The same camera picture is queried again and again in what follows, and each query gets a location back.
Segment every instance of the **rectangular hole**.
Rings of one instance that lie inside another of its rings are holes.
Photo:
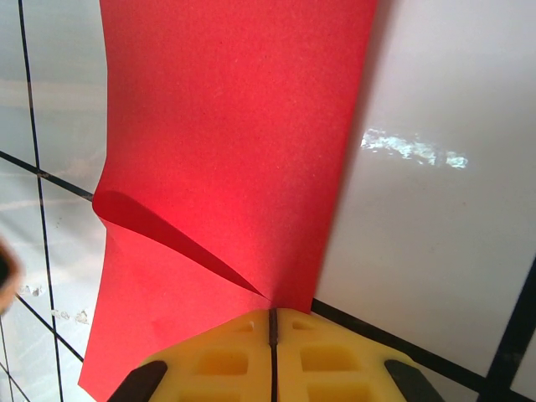
[[[357,371],[352,352],[340,346],[311,346],[301,350],[303,371]]]
[[[178,402],[240,402],[240,394],[221,392],[188,392]]]
[[[243,375],[248,371],[248,356],[240,350],[210,350],[195,369],[201,375]]]
[[[309,402],[373,402],[366,384],[312,384],[307,393]]]

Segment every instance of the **red paper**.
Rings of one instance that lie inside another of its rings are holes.
[[[374,0],[100,0],[108,230],[80,385],[270,306],[307,312]]]

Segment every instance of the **black grid line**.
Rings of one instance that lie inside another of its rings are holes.
[[[17,381],[15,381],[15,379],[11,376],[11,373],[9,373],[9,370],[5,367],[3,367],[3,364],[0,363],[0,368],[2,368],[2,370],[8,375],[8,378],[9,378],[9,389],[11,390],[11,401],[14,401],[14,398],[13,398],[13,387],[12,387],[12,383],[17,387],[18,391],[21,393],[21,395],[28,401],[30,402],[30,399],[28,396],[26,396],[26,394],[24,393],[24,391],[18,386],[17,384]]]
[[[30,165],[29,163],[26,163],[25,161],[22,161],[18,159],[17,157],[14,157],[12,155],[9,155],[8,153],[0,151],[0,158],[8,161],[14,165],[17,165],[18,167],[38,175],[41,178],[44,178],[45,180],[56,184],[57,186],[60,186],[61,188],[66,189],[67,191],[70,191],[73,194],[78,195],[79,197],[82,197],[88,201],[93,201],[93,194],[89,191],[84,190],[83,188],[80,188],[78,186],[75,186],[73,183],[66,182],[64,179],[59,178],[57,176],[54,176],[51,173],[45,172],[41,168],[37,168],[35,166]]]
[[[6,369],[4,371],[9,374],[8,351],[6,349],[6,338],[3,335],[3,323],[2,323],[1,317],[0,317],[0,332],[2,332],[3,357],[6,360]],[[13,386],[11,385],[11,381],[9,381],[9,393],[11,394],[11,401],[13,402]]]
[[[20,33],[23,41],[23,53],[24,53],[24,67],[26,69],[26,81],[28,85],[28,106],[30,111],[30,122],[32,126],[32,138],[33,138],[33,149],[35,153],[35,167],[40,169],[39,165],[39,147],[37,141],[37,130],[35,128],[35,115],[34,115],[34,96],[32,92],[32,78],[30,74],[30,63],[28,56],[28,45],[26,43],[26,28],[24,26],[24,10],[23,10],[23,0],[18,0],[18,15],[20,17]],[[47,240],[47,227],[44,217],[44,203],[43,203],[43,185],[41,183],[41,175],[37,175],[37,188],[39,193],[39,209],[41,212],[41,225],[43,229],[43,246],[44,246],[44,260],[47,270],[47,281],[49,283],[49,299],[50,299],[50,309],[54,310],[54,293],[52,289],[52,277],[50,275],[50,258],[49,258],[49,244]],[[54,333],[56,333],[56,319],[52,316],[52,328]],[[59,347],[58,347],[58,338],[54,337],[54,350],[56,353],[56,369],[58,371],[58,386],[59,386],[59,401],[64,401],[63,387],[61,386],[61,367],[59,365]]]

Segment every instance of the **white panel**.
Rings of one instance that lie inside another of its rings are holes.
[[[106,57],[98,0],[25,0],[41,168],[94,191],[106,154]]]
[[[527,353],[521,362],[519,371],[513,381],[512,389],[530,399],[536,399],[536,337],[533,336],[528,345]]]
[[[45,181],[43,194],[56,327],[83,356],[101,283],[106,230],[88,200]]]
[[[82,362],[63,343],[59,343],[58,346],[64,402],[93,402],[94,399],[78,386]]]
[[[0,235],[25,271],[20,294],[52,325],[37,178],[0,159],[0,186]]]
[[[393,4],[317,298],[485,374],[536,250],[536,3]]]
[[[428,381],[440,393],[445,402],[475,402],[478,398],[475,391],[471,391],[432,370],[421,367],[420,371],[428,378]]]
[[[32,402],[59,400],[54,336],[20,301],[3,318],[9,373]]]
[[[17,2],[0,0],[0,151],[35,165]]]

